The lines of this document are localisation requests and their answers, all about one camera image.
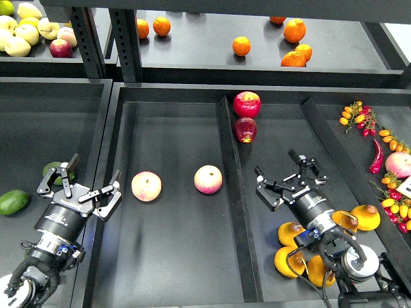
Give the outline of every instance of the cylindrical motor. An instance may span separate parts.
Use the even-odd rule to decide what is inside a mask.
[[[319,235],[336,226],[331,219],[334,209],[318,189],[307,192],[289,206],[297,221],[305,228],[316,228]]]

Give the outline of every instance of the red apple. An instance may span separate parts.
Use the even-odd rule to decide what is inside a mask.
[[[257,123],[250,117],[241,117],[235,122],[233,130],[238,141],[250,143],[257,135]]]
[[[387,157],[385,169],[391,171],[398,178],[406,178],[411,175],[411,155],[405,152],[394,152]]]
[[[138,200],[152,201],[161,192],[161,179],[151,171],[142,171],[133,177],[131,190]]]
[[[53,40],[50,44],[50,53],[54,58],[72,58],[73,50],[66,40],[60,38]]]
[[[214,194],[223,184],[220,170],[212,165],[202,166],[194,175],[195,187],[204,194]]]
[[[245,91],[237,94],[233,105],[237,116],[256,117],[261,108],[261,100],[256,93]]]

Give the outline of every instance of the robotic arm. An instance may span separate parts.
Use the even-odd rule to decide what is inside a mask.
[[[37,244],[22,242],[22,247],[30,249],[26,258],[12,275],[0,278],[0,286],[5,287],[0,295],[1,303],[11,308],[38,308],[57,290],[60,272],[73,269],[83,261],[84,248],[76,242],[87,220],[96,215],[107,221],[121,203],[116,171],[108,186],[90,191],[80,184],[71,184],[69,174],[79,161],[74,154],[70,162],[60,167],[50,167],[41,181],[37,192],[52,201],[37,221],[35,230],[42,233]],[[62,177],[63,189],[54,193],[51,186],[57,177]],[[104,198],[111,198],[104,207],[96,205]],[[47,278],[40,281],[27,274],[33,266]]]
[[[339,307],[411,307],[409,299],[399,291],[402,282],[398,278],[401,274],[390,255],[383,253],[378,257],[368,246],[358,244],[352,231],[332,220],[333,206],[318,189],[327,182],[328,177],[321,173],[316,159],[298,155],[294,150],[290,150],[289,155],[299,166],[299,173],[280,182],[270,181],[260,168],[255,168],[258,175],[256,193],[267,207],[275,211],[285,203],[306,229],[294,238],[298,248],[289,256],[302,249],[319,253],[329,272],[336,277],[340,290]],[[398,281],[383,277],[381,265]],[[355,284],[373,277],[380,287],[379,291],[357,291]]]

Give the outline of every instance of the green avocado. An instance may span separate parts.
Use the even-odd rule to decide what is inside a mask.
[[[28,193],[20,190],[9,191],[0,197],[0,214],[14,214],[25,207],[29,201]]]
[[[60,167],[61,164],[62,164],[61,162],[50,162],[47,165],[45,165],[43,168],[43,172],[42,172],[43,177],[46,175],[50,167],[58,168]],[[70,172],[69,174],[70,182],[73,181],[75,177],[76,177],[76,174],[74,173],[74,171]],[[61,176],[56,178],[56,180],[54,181],[54,185],[63,185],[63,180]]]

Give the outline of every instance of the cable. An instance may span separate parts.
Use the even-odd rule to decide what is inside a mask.
[[[308,280],[307,278],[305,278],[305,277],[301,276],[300,274],[298,274],[298,273],[291,267],[289,258],[290,258],[291,256],[295,255],[297,252],[299,252],[299,251],[302,250],[302,249],[304,249],[304,247],[303,247],[303,246],[300,246],[300,247],[298,247],[297,249],[293,250],[292,252],[290,252],[290,253],[287,255],[287,257],[285,258],[285,262],[286,262],[287,266],[289,267],[289,269],[290,269],[295,275],[297,275],[298,278],[302,279],[302,281],[304,281],[305,283],[307,283],[310,287],[312,287],[312,288],[319,294],[319,296],[321,297],[322,301],[324,302],[324,305],[325,305],[327,308],[332,308],[332,306],[331,306],[328,298],[325,298],[325,297],[324,297],[324,294],[323,294],[322,292],[320,292],[320,290],[319,290],[310,280]]]

